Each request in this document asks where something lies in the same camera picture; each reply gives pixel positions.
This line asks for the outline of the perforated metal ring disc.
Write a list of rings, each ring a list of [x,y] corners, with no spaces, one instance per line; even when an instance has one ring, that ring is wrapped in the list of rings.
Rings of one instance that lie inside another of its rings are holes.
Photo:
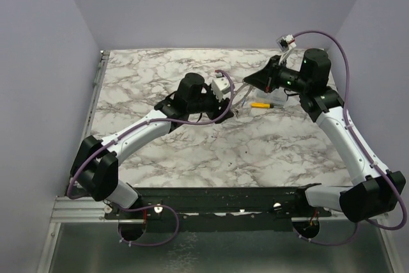
[[[232,105],[233,113],[236,117],[240,115],[240,112],[244,106],[247,97],[251,94],[253,86],[243,83],[235,92],[235,99]]]

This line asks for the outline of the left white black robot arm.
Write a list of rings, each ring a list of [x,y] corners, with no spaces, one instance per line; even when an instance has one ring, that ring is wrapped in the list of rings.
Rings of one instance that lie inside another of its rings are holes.
[[[216,78],[209,84],[201,75],[187,73],[177,90],[158,102],[139,121],[102,139],[88,136],[82,141],[70,171],[66,195],[70,199],[80,197],[73,193],[77,183],[95,201],[110,201],[125,217],[137,217],[141,211],[140,195],[119,179],[121,164],[155,139],[182,125],[191,125],[189,117],[193,114],[207,115],[206,125],[232,117],[233,99],[225,95],[233,93],[233,81],[222,70],[217,71]]]

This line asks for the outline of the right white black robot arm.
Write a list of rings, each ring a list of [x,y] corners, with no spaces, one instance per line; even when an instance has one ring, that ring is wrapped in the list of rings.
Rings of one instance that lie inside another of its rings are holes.
[[[288,68],[279,56],[273,56],[244,82],[265,93],[282,88],[297,94],[302,109],[331,140],[348,170],[352,187],[309,186],[294,199],[295,212],[308,216],[316,207],[325,207],[342,212],[351,222],[365,221],[395,208],[406,179],[402,172],[390,171],[378,160],[353,130],[344,101],[328,85],[330,68],[325,51],[308,49],[300,70]]]

